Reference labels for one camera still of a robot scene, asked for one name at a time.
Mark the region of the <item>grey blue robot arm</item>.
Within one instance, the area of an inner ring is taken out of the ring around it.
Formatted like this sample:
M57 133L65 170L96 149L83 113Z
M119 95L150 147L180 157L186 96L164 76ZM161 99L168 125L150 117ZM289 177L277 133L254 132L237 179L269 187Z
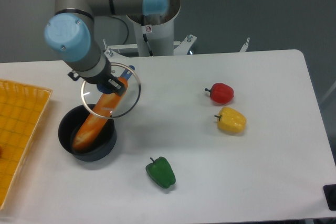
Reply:
M168 6L168 0L55 0L44 38L79 77L101 92L122 95L125 85L111 73L109 60L95 42L95 17L163 14Z

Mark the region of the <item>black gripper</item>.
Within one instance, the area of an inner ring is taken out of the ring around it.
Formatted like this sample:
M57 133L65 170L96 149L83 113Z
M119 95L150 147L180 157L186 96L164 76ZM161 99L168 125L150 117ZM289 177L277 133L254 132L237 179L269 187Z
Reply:
M115 77L111 70L111 63L99 62L87 71L72 70L68 73L68 76L73 81L83 78L88 83L95 84L97 89L102 93L115 93L118 96L122 96L125 93L125 84Z

